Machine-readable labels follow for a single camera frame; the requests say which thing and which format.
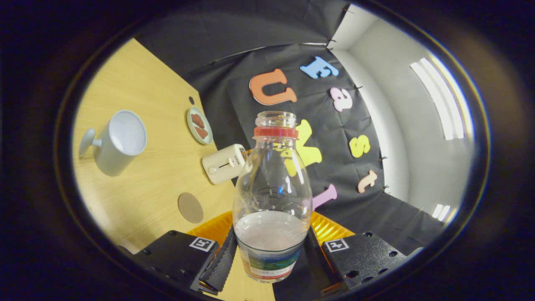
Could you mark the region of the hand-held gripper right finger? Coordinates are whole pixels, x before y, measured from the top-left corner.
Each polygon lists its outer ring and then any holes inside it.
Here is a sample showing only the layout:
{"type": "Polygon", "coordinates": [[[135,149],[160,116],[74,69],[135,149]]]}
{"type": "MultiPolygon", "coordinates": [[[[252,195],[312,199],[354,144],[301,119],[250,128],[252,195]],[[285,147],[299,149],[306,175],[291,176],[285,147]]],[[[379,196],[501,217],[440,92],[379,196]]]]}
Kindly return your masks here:
{"type": "Polygon", "coordinates": [[[400,252],[370,231],[355,234],[316,212],[304,242],[307,266],[320,295],[359,289],[418,255],[400,252]]]}

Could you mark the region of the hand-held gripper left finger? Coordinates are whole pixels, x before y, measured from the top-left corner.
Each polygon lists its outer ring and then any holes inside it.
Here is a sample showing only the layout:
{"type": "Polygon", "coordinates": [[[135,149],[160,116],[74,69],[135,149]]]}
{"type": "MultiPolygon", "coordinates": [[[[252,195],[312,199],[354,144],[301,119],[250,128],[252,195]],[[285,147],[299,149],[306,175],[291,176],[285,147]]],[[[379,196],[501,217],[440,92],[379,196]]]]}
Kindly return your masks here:
{"type": "Polygon", "coordinates": [[[221,293],[236,250],[232,212],[228,211],[188,233],[166,232],[135,253],[134,261],[174,286],[221,293]]]}

